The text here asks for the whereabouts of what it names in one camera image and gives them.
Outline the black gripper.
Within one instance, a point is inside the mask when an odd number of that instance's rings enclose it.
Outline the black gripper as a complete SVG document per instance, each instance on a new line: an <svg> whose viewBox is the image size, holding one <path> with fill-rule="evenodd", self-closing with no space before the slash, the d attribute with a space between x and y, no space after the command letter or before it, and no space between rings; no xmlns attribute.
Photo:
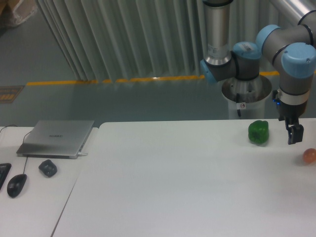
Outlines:
<svg viewBox="0 0 316 237"><path fill-rule="evenodd" d="M304 127L298 122L298 118L305 112L308 93L288 94L283 90L274 90L272 100L276 104L279 120L285 120L288 144L293 145L302 142Z"/></svg>

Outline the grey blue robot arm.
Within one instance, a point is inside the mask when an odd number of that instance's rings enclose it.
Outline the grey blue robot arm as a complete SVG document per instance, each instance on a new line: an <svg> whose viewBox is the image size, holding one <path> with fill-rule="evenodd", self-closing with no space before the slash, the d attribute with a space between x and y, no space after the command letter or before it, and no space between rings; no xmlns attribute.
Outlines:
<svg viewBox="0 0 316 237"><path fill-rule="evenodd" d="M264 27L255 42L229 48L231 1L203 1L207 53L200 62L208 81L222 81L222 94L232 119L256 118L259 105L271 96L288 143L303 140L299 117L304 113L316 69L316 8L302 0L275 0L273 6L293 27Z"/></svg>

